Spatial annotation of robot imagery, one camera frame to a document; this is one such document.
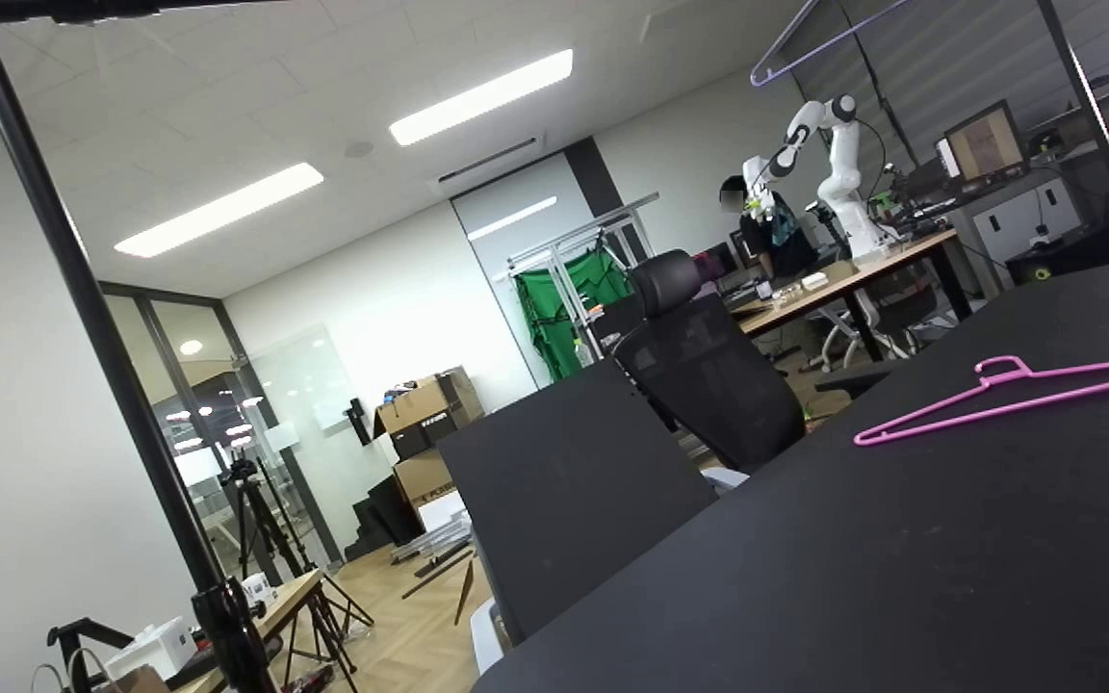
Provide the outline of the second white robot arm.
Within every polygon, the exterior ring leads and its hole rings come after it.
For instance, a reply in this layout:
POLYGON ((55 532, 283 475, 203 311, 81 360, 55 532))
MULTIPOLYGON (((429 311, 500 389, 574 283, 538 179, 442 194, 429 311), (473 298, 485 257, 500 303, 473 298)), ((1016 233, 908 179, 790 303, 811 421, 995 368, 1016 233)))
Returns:
POLYGON ((853 257, 872 257, 885 252, 885 233, 872 219, 861 187, 861 101, 841 94, 832 101, 804 101, 786 122, 784 148, 741 165, 749 196, 758 202, 780 179, 799 170, 800 148, 823 133, 827 134, 827 179, 818 187, 818 202, 838 217, 853 257))

